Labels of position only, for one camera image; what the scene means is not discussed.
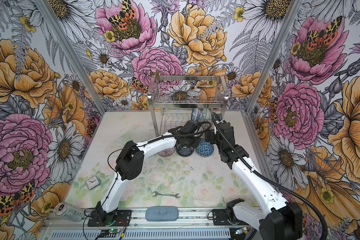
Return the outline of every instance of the square clock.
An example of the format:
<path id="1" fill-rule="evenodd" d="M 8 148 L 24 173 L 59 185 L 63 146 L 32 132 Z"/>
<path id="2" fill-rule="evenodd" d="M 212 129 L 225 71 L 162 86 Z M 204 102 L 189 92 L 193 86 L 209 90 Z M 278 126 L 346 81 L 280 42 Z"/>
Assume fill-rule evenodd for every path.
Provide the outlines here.
<path id="1" fill-rule="evenodd" d="M 87 184 L 88 189 L 92 189 L 92 188 L 94 188 L 94 187 L 96 187 L 97 185 L 100 184 L 99 180 L 97 179 L 96 176 L 94 176 L 91 179 L 86 180 L 85 183 Z"/>

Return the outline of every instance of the can top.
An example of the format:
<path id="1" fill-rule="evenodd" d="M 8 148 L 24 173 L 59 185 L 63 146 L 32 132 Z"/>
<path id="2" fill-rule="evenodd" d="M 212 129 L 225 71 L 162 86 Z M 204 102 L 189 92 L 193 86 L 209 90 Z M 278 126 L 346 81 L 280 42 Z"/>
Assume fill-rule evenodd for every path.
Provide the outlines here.
<path id="1" fill-rule="evenodd" d="M 63 214 L 66 210 L 67 210 L 67 203 L 61 202 L 58 205 L 56 205 L 53 212 L 55 213 L 56 216 L 59 216 L 59 215 Z"/>

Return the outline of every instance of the floral tablecloth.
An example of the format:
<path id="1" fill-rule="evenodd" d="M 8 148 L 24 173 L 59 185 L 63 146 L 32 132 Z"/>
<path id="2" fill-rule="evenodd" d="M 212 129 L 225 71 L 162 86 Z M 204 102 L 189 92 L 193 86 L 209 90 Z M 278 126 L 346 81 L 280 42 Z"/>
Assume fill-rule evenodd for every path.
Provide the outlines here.
<path id="1" fill-rule="evenodd" d="M 225 119 L 235 127 L 236 143 L 243 145 L 245 141 L 248 142 L 240 112 L 227 112 Z M 234 122 L 241 123 L 241 126 L 234 125 Z M 106 194 L 114 176 L 113 170 L 107 165 L 109 153 L 122 148 L 129 140 L 141 142 L 153 137 L 155 135 L 150 113 L 106 113 L 65 201 L 81 208 L 96 206 Z M 248 149 L 248 143 L 245 145 L 251 154 L 253 150 Z M 117 155 L 118 153 L 111 156 L 111 165 L 115 164 Z M 101 184 L 89 190 L 85 181 L 93 176 L 97 176 Z M 180 199 L 152 197 L 153 191 L 179 193 Z M 169 157 L 158 154 L 149 157 L 144 161 L 141 174 L 128 185 L 119 207 L 223 207 L 237 198 L 242 198 L 253 206 L 258 205 L 245 183 L 221 162 L 215 147 L 213 155 L 209 157 L 201 157 L 196 151 L 189 157 L 181 157 L 176 152 Z"/>

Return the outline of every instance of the silver wrench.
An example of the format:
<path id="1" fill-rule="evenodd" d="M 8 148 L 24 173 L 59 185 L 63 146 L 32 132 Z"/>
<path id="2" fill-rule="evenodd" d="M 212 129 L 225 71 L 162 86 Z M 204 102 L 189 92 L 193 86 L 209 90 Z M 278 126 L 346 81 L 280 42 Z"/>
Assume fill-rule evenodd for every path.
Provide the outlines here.
<path id="1" fill-rule="evenodd" d="M 177 198 L 177 199 L 179 199 L 180 198 L 180 194 L 166 194 L 166 193 L 159 193 L 159 192 L 156 192 L 156 191 L 154 191 L 153 193 L 152 193 L 152 196 L 153 197 L 157 197 L 157 196 L 163 196 L 163 197 L 175 197 L 175 198 Z"/>

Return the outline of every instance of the metal post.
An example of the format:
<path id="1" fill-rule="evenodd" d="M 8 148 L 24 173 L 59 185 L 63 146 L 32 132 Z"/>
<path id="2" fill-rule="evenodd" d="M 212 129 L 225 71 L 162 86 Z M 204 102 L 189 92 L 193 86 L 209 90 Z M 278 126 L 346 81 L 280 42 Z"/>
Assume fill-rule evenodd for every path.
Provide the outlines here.
<path id="1" fill-rule="evenodd" d="M 257 82 L 253 94 L 251 95 L 250 101 L 247 105 L 246 113 L 250 114 L 252 111 L 254 104 L 256 103 L 259 95 L 261 93 L 261 89 L 263 88 L 265 82 L 267 81 L 267 77 L 269 75 L 269 71 L 273 63 L 275 62 L 276 58 L 278 57 L 278 52 L 283 43 L 285 43 L 285 37 L 287 36 L 289 30 L 293 26 L 293 22 L 297 17 L 299 9 L 303 3 L 303 0 L 292 0 L 289 4 L 288 12 L 285 15 L 283 25 L 281 26 L 280 31 L 278 32 L 277 36 L 275 37 L 275 41 L 273 42 L 271 51 L 268 54 L 268 58 L 261 70 L 259 81 Z"/>
<path id="2" fill-rule="evenodd" d="M 89 76 L 85 71 L 83 65 L 81 64 L 79 57 L 76 55 L 76 52 L 71 45 L 71 42 L 63 31 L 64 27 L 59 23 L 59 20 L 53 12 L 51 6 L 49 5 L 48 0 L 37 0 L 34 1 L 34 3 L 43 15 L 44 20 L 47 22 L 48 28 L 52 30 L 54 37 L 60 44 L 64 53 L 67 55 L 73 67 L 75 68 L 77 74 L 79 75 L 79 78 L 82 80 L 85 87 L 87 88 L 88 93 L 91 95 L 93 102 L 95 103 L 100 114 L 104 115 L 104 113 L 106 112 L 106 108 L 104 107 L 101 98 L 93 87 L 93 84 L 89 79 Z"/>

